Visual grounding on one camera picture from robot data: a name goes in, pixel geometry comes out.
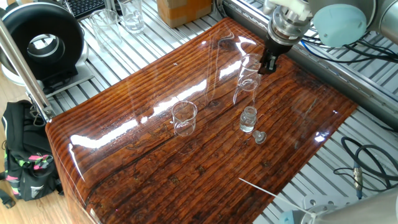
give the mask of metal pole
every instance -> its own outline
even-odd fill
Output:
[[[23,79],[28,92],[31,94],[32,99],[35,101],[36,105],[39,107],[46,121],[49,121],[55,116],[55,113],[51,109],[48,99],[45,97],[44,92],[39,87],[36,78],[34,77],[32,71],[30,70],[28,64],[26,63],[24,56],[18,49],[18,46],[11,37],[6,26],[0,19],[0,46],[7,58],[10,60],[15,71]]]

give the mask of glossy wooden tabletop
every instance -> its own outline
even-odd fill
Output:
[[[102,223],[250,223],[356,105],[281,56],[254,92],[237,86],[240,59],[263,41],[224,19],[47,125],[67,193]],[[174,133],[171,108],[198,108],[196,130]],[[239,129],[257,109],[256,144]]]

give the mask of cardboard box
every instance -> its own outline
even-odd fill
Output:
[[[211,12],[212,0],[157,0],[159,16],[171,28],[199,19]]]

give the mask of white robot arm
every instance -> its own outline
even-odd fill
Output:
[[[278,56],[298,43],[310,28],[323,44],[341,47],[374,30],[398,44],[398,0],[265,0],[271,16],[262,58],[262,74],[275,72]]]

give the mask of small glass vial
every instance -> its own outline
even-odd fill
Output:
[[[257,110],[252,107],[248,106],[244,109],[241,115],[241,130],[245,133],[249,133],[253,131],[254,125],[257,121]]]

